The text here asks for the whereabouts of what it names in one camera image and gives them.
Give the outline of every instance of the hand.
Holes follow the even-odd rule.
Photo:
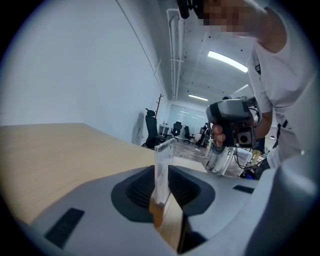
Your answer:
[[[222,132],[223,132],[223,128],[222,126],[220,125],[213,125],[212,127],[212,132],[213,132],[213,141],[214,141],[214,144],[217,146],[217,147],[222,147],[223,146],[223,142],[225,141],[226,139],[226,135],[224,135]]]

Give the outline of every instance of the black office chair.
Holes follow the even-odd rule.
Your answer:
[[[190,141],[191,139],[194,139],[194,133],[192,133],[192,136],[190,136],[190,131],[189,131],[189,126],[185,126],[184,127],[184,137],[186,139],[183,140],[183,142],[188,142],[188,144],[192,143],[192,145],[194,144],[192,141]]]
[[[173,137],[179,142],[178,138],[176,138],[176,136],[180,135],[180,130],[182,128],[182,124],[181,122],[175,122],[173,124],[173,129],[171,129],[171,134],[173,135]]]
[[[148,138],[145,141],[145,145],[148,149],[155,149],[155,146],[165,142],[167,139],[164,136],[158,135],[156,113],[153,110],[147,109],[145,116],[145,123],[148,129]]]

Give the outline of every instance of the wooden table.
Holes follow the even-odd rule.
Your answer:
[[[83,123],[0,127],[0,187],[12,214],[30,224],[45,208],[84,182],[153,165],[152,150]],[[199,162],[173,164],[206,172]],[[182,210],[173,198],[158,229],[177,249]]]

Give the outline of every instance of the white t-shirt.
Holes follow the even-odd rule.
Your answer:
[[[288,13],[275,12],[285,27],[284,48],[278,53],[272,53],[256,41],[246,65],[261,112],[273,110],[277,123],[283,125],[286,121],[286,111],[301,95],[317,65],[310,43],[302,33],[301,27]],[[255,63],[260,64],[261,75],[256,71]],[[300,152],[297,137],[288,123],[286,128],[280,128],[278,146],[270,151],[267,161],[271,168],[277,168],[283,160]]]

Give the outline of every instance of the ceiling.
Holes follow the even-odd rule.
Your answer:
[[[158,2],[163,18],[168,23],[166,9],[176,8],[176,0],[158,0]],[[207,106],[221,100],[225,95],[232,94],[244,85],[250,84],[248,73],[220,60],[210,58],[208,53],[213,51],[246,65],[253,46],[253,39],[234,37],[218,29],[203,26],[196,14],[190,11],[190,17],[186,20],[184,63],[178,100]],[[189,94],[209,99],[209,101],[190,98]]]

